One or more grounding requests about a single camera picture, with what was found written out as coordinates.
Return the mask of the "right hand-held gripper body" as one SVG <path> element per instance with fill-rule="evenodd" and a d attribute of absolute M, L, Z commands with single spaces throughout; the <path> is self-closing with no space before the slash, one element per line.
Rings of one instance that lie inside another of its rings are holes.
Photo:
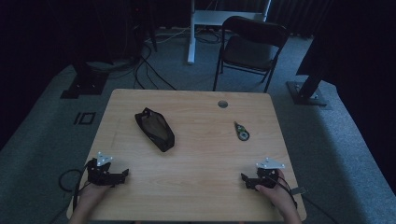
<path fill-rule="evenodd" d="M 285 164 L 279 161 L 266 157 L 263 161 L 256 163 L 257 177 L 250 178 L 249 182 L 254 183 L 256 186 L 261 185 L 269 189 L 273 189 L 279 179 L 279 169 L 284 169 Z"/>

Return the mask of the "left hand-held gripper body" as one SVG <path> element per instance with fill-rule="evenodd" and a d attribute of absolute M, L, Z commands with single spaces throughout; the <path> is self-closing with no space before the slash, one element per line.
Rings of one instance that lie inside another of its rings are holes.
<path fill-rule="evenodd" d="M 95 158 L 87 162 L 88 181 L 97 186 L 110 186 L 112 181 L 125 180 L 121 178 L 121 173 L 109 172 L 112 160 L 111 156 L 98 152 Z"/>

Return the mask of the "black pencil case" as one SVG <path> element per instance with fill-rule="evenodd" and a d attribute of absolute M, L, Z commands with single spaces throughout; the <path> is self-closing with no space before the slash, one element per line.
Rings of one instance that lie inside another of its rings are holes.
<path fill-rule="evenodd" d="M 165 117 L 148 107 L 134 115 L 135 121 L 148 139 L 161 151 L 166 152 L 175 145 L 175 135 Z"/>

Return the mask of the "person's right hand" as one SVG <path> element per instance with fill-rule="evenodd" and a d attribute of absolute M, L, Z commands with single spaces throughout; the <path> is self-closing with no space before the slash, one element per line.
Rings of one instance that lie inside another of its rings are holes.
<path fill-rule="evenodd" d="M 262 185 L 256 185 L 255 188 L 258 192 L 265 195 L 280 212 L 295 212 L 296 206 L 287 189 L 287 182 L 284 178 L 284 174 L 281 170 L 277 172 L 278 182 L 275 187 L 269 189 Z"/>

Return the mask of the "person's left hand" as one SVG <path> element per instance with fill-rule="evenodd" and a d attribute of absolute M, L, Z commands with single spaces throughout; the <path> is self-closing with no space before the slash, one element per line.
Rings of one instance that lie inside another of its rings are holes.
<path fill-rule="evenodd" d="M 80 192 L 78 201 L 80 203 L 99 203 L 109 189 L 110 186 L 97 186 L 90 183 Z"/>

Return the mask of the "black stand base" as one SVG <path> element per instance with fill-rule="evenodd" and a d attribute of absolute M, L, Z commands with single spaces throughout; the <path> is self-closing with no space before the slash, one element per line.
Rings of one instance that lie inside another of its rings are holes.
<path fill-rule="evenodd" d="M 290 96 L 296 105 L 317 105 L 325 107 L 328 102 L 323 98 L 318 84 L 321 78 L 309 76 L 305 82 L 288 81 Z"/>
<path fill-rule="evenodd" d="M 73 63 L 76 76 L 67 90 L 61 94 L 61 99 L 77 99 L 80 95 L 101 95 L 106 85 L 108 73 L 95 72 L 86 64 Z"/>

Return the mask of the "black folding chair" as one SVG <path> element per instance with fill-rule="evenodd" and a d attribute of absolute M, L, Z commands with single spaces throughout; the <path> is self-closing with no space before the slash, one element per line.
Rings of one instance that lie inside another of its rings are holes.
<path fill-rule="evenodd" d="M 212 90 L 217 88 L 223 68 L 262 76 L 267 93 L 279 55 L 290 32 L 286 27 L 267 21 L 231 16 L 221 25 L 221 45 Z"/>

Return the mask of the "white desk frame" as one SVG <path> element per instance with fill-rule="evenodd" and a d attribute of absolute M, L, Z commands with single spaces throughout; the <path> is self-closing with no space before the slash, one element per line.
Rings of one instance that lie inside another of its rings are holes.
<path fill-rule="evenodd" d="M 188 50 L 187 63 L 194 64 L 195 62 L 195 50 L 196 50 L 196 38 L 195 38 L 195 26 L 220 26 L 226 19 L 231 16 L 241 16 L 253 20 L 266 21 L 268 18 L 268 12 L 272 3 L 272 0 L 262 0 L 264 2 L 263 10 L 261 12 L 242 12 L 242 11 L 216 11 L 216 10 L 199 10 L 195 8 L 195 0 L 191 0 L 191 33 L 190 43 Z"/>

